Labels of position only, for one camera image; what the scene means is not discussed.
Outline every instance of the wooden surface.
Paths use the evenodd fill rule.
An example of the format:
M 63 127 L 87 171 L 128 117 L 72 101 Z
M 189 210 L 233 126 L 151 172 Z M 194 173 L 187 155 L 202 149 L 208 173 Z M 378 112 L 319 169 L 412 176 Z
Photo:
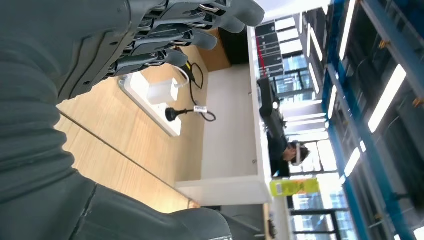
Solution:
M 188 55 L 191 63 L 197 63 L 203 70 L 205 78 L 203 89 L 198 90 L 193 85 L 193 93 L 194 98 L 200 104 L 205 104 L 208 71 L 197 48 L 186 47 L 184 52 Z M 151 83 L 168 80 L 172 77 L 179 83 L 185 81 L 181 74 L 168 64 L 150 67 L 142 74 Z M 201 79 L 200 72 L 197 69 L 194 70 L 194 75 L 197 80 Z M 188 86 L 179 90 L 178 100 L 171 106 L 176 109 L 191 109 L 193 107 Z M 177 181 L 198 180 L 201 177 L 205 121 L 199 115 L 181 116 L 181 136 L 170 137 L 120 90 L 115 78 L 109 78 L 99 83 L 91 92 L 67 100 L 60 104 L 58 108 L 67 117 L 84 126 L 94 135 L 171 186 L 174 186 Z M 81 167 L 81 172 L 86 176 L 106 181 L 106 183 L 119 188 L 119 191 L 122 190 L 130 196 L 134 189 L 126 187 L 127 183 L 129 185 L 135 184 L 135 188 L 150 188 L 149 182 L 143 183 L 146 179 L 151 179 L 151 177 L 145 176 L 145 173 L 138 171 L 137 174 L 124 176 L 125 174 L 122 172 L 124 170 L 115 170 L 125 168 L 125 171 L 136 171 L 130 170 L 133 168 L 133 163 L 119 157 L 115 151 L 106 150 L 106 147 L 100 143 L 83 143 L 88 140 L 81 137 L 78 140 L 69 137 L 69 140 L 79 141 L 78 143 L 70 143 L 71 145 L 67 144 L 69 150 L 75 154 L 77 159 L 82 158 L 82 156 L 90 158 L 88 162 L 78 160 L 75 165 L 78 169 Z M 98 148 L 97 153 L 93 153 L 89 149 L 89 144 L 92 144 L 91 148 Z M 103 168 L 100 168 L 101 164 L 98 161 L 105 162 Z M 109 179 L 111 173 L 108 171 L 114 171 L 119 175 L 114 178 L 118 182 Z M 137 196 L 136 199 L 149 198 L 138 195 L 141 192 L 134 193 Z
M 265 240 L 272 240 L 273 238 L 270 235 L 270 225 L 268 225 L 268 220 L 270 220 L 270 206 L 268 203 L 263 205 L 263 224 L 265 225 Z
M 225 52 L 218 28 L 208 31 L 210 35 L 215 36 L 218 42 L 212 50 L 199 49 L 199 53 L 204 60 L 204 64 L 209 72 L 227 69 L 231 67 Z
M 65 132 L 64 149 L 74 154 L 74 168 L 108 188 L 151 208 L 172 213 L 187 209 L 189 200 L 65 117 L 56 129 Z

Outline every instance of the plug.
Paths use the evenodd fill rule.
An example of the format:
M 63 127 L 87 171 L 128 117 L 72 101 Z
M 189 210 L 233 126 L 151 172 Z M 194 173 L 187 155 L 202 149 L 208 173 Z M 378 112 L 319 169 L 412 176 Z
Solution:
M 173 107 L 168 107 L 165 109 L 165 116 L 169 122 L 174 121 L 178 115 L 187 114 L 189 111 L 187 109 L 184 110 L 175 110 Z

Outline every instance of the person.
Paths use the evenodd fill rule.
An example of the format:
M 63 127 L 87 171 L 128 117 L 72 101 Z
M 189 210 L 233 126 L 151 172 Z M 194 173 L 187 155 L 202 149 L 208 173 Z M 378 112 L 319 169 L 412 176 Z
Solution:
M 309 156 L 309 149 L 300 142 L 288 142 L 285 135 L 273 138 L 267 132 L 271 174 L 276 177 L 289 177 L 289 165 L 298 166 Z

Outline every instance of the power cord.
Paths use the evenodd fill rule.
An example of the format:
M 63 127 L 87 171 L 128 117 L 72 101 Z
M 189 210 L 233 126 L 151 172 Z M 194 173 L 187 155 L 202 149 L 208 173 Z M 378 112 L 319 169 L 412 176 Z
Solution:
M 201 109 L 201 107 L 197 107 L 197 106 L 199 106 L 199 104 L 198 104 L 198 102 L 195 100 L 195 98 L 194 98 L 194 96 L 193 96 L 193 84 L 192 84 L 192 82 L 194 82 L 194 84 L 196 85 L 196 87 L 198 87 L 199 89 L 202 89 L 203 88 L 203 83 L 204 83 L 204 80 L 205 80 L 205 76 L 204 76 L 204 74 L 203 74 L 203 71 L 202 71 L 202 69 L 200 68 L 200 66 L 197 64 L 197 63 L 193 63 L 192 65 L 191 65 L 191 71 L 193 72 L 193 66 L 194 65 L 196 65 L 196 67 L 199 69 L 199 71 L 200 71 L 200 74 L 201 74 L 201 84 L 200 85 L 198 85 L 197 84 L 197 82 L 196 82 L 196 80 L 190 80 L 190 78 L 189 78 L 189 76 L 187 75 L 187 73 L 183 70 L 183 69 L 181 69 L 180 67 L 177 67 L 177 66 L 175 66 L 175 68 L 184 76 L 184 78 L 186 79 L 186 82 L 185 83 L 181 83 L 181 84 L 177 84 L 177 85 L 175 85 L 175 87 L 176 88 L 182 88 L 182 87 L 184 87 L 185 85 L 187 85 L 187 83 L 188 83 L 188 85 L 189 85 L 189 89 L 190 89 L 190 97 L 191 97 L 191 101 L 193 102 L 193 104 L 194 104 L 194 106 L 196 106 L 195 107 L 195 109 Z M 181 114 L 187 114 L 187 113 L 192 113 L 192 112 L 197 112 L 197 113 L 199 113 L 201 116 L 202 116 L 202 118 L 205 120 L 205 121 L 207 121 L 207 122 L 214 122 L 214 121 L 216 121 L 217 120 L 217 117 L 215 116 L 215 114 L 213 113 L 213 112 L 211 112 L 211 111 L 208 111 L 208 110 L 206 110 L 206 112 L 200 112 L 200 111 L 198 111 L 198 110 L 196 110 L 195 111 L 195 109 L 184 109 L 184 110 L 175 110 L 174 108 L 172 108 L 172 107 L 168 107 L 166 110 L 165 110 L 165 116 L 166 116 L 166 119 L 169 121 L 169 122 L 172 122 L 172 121 L 174 121 L 177 117 L 178 117 L 178 115 L 181 115 Z M 210 115 L 210 116 L 212 116 L 212 118 L 211 119 L 209 119 L 209 118 L 207 118 L 206 117 L 206 115 Z
M 197 85 L 196 83 L 196 86 L 197 87 L 199 87 L 199 89 L 202 89 L 203 88 L 203 79 L 204 79 L 204 76 L 203 76 L 203 71 L 201 70 L 201 68 L 199 67 L 199 65 L 197 65 L 197 67 L 199 68 L 199 70 L 200 70 L 200 73 L 201 73 L 201 76 L 202 76 L 202 81 L 201 81 L 201 85 L 199 86 L 199 85 Z M 192 82 L 194 82 L 194 81 L 190 81 L 190 83 L 188 84 L 189 85 L 189 87 L 190 87 L 190 97 L 191 97 L 191 101 L 193 102 L 193 104 L 195 105 L 195 106 L 198 106 L 198 103 L 197 103 L 197 101 L 195 100 L 195 98 L 194 98 L 194 96 L 193 96 L 193 87 L 192 87 Z M 207 117 L 206 117 L 206 114 L 207 115 L 211 115 L 212 116 L 212 119 L 208 119 Z M 207 111 L 206 112 L 206 114 L 205 113 L 203 113 L 203 112 L 201 112 L 200 113 L 200 115 L 202 116 L 202 118 L 206 121 L 206 122 L 214 122 L 214 121 L 216 121 L 217 120 L 217 116 L 215 116 L 215 114 L 213 113 L 213 112 L 211 112 L 211 111 Z
M 196 85 L 196 87 L 198 87 L 201 90 L 201 89 L 203 89 L 203 82 L 205 80 L 205 76 L 203 75 L 203 71 L 202 71 L 202 69 L 200 68 L 200 66 L 197 63 L 193 63 L 191 65 L 191 72 L 193 72 L 193 67 L 194 66 L 197 67 L 197 69 L 200 71 L 200 74 L 201 74 L 201 84 L 200 84 L 200 86 L 198 85 L 198 83 L 196 81 L 194 81 L 194 84 Z

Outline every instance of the white counter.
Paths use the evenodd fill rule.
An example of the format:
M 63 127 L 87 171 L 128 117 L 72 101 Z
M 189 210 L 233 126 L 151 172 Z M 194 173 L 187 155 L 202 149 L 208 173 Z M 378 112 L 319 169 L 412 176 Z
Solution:
M 249 52 L 250 52 L 250 63 L 249 63 L 249 69 L 250 69 L 250 76 L 249 76 L 249 83 L 245 82 L 246 85 L 249 85 L 249 89 L 246 89 L 245 92 L 241 93 L 234 93 L 237 94 L 237 100 L 234 100 L 236 104 L 249 104 L 248 111 L 244 110 L 243 113 L 249 113 L 250 119 L 231 119 L 231 117 L 227 120 L 221 120 L 221 122 L 218 122 L 220 119 L 228 118 L 229 114 L 232 114 L 231 112 L 223 112 L 224 114 L 218 114 L 217 111 L 219 109 L 214 108 L 217 104 L 218 98 L 222 98 L 222 96 L 217 96 L 216 100 L 210 100 L 209 96 L 212 96 L 213 94 L 210 94 L 210 91 L 218 91 L 218 89 L 210 89 L 212 86 L 212 81 L 214 81 L 211 76 L 209 76 L 209 86 L 208 86 L 208 100 L 207 100 L 207 107 L 208 110 L 211 110 L 217 115 L 217 121 L 212 123 L 206 123 L 205 126 L 205 137 L 208 137 L 210 134 L 207 133 L 208 125 L 214 125 L 214 128 L 219 128 L 220 125 L 226 126 L 229 124 L 229 121 L 235 122 L 237 124 L 237 121 L 240 122 L 240 124 L 244 122 L 248 122 L 253 124 L 253 126 L 249 126 L 250 130 L 251 128 L 254 129 L 252 133 L 254 137 L 254 141 L 251 141 L 251 144 L 249 141 L 245 141 L 243 136 L 235 136 L 235 134 L 240 134 L 240 129 L 234 130 L 234 131 L 223 131 L 220 132 L 219 138 L 224 141 L 227 139 L 233 139 L 233 144 L 236 149 L 234 149 L 234 152 L 228 153 L 228 159 L 225 161 L 222 161 L 222 159 L 225 158 L 223 156 L 224 150 L 231 151 L 231 142 L 228 143 L 229 145 L 226 149 L 224 149 L 224 146 L 222 142 L 218 142 L 216 138 L 214 138 L 216 142 L 216 146 L 214 143 L 210 143 L 209 139 L 204 139 L 204 142 L 206 142 L 208 145 L 208 148 L 211 148 L 212 150 L 216 147 L 216 155 L 219 157 L 216 162 L 214 162 L 214 158 L 210 157 L 211 154 L 208 156 L 204 156 L 202 160 L 202 179 L 196 180 L 196 181 L 180 181 L 176 183 L 176 188 L 183 194 L 185 194 L 187 197 L 193 199 L 194 201 L 198 202 L 202 206 L 222 206 L 222 205 L 249 205 L 249 204 L 264 204 L 269 203 L 272 200 L 269 184 L 271 181 L 271 167 L 270 167 L 270 158 L 268 154 L 268 141 L 267 141 L 267 135 L 264 131 L 264 125 L 259 113 L 259 102 L 258 102 L 258 90 L 257 90 L 257 75 L 259 72 L 255 72 L 255 69 L 257 67 L 253 67 L 254 64 L 257 64 L 257 56 L 256 54 L 256 41 L 251 41 L 252 35 L 251 31 L 248 31 L 249 36 Z M 230 81 L 236 81 L 234 79 L 231 79 L 231 76 L 228 76 L 228 79 L 225 79 L 225 81 L 229 81 L 228 84 L 230 84 Z M 233 86 L 234 91 L 237 91 L 239 86 Z M 231 106 L 220 106 L 222 109 L 230 108 Z M 249 131 L 246 126 L 243 126 L 241 128 L 245 128 L 246 131 Z M 252 152 L 254 155 L 252 157 L 249 157 L 246 154 L 243 154 L 245 150 L 247 152 Z M 221 170 L 219 171 L 219 168 L 215 171 L 212 171 L 212 167 L 215 165 L 218 165 L 218 167 Z
M 271 166 L 259 113 L 260 74 L 252 27 L 247 28 L 247 36 L 249 66 L 209 73 L 207 107 L 216 114 L 217 121 L 205 125 L 202 179 L 177 182 L 176 188 L 201 206 L 268 203 L 276 239 L 290 240 L 286 198 L 272 197 L 269 187 Z

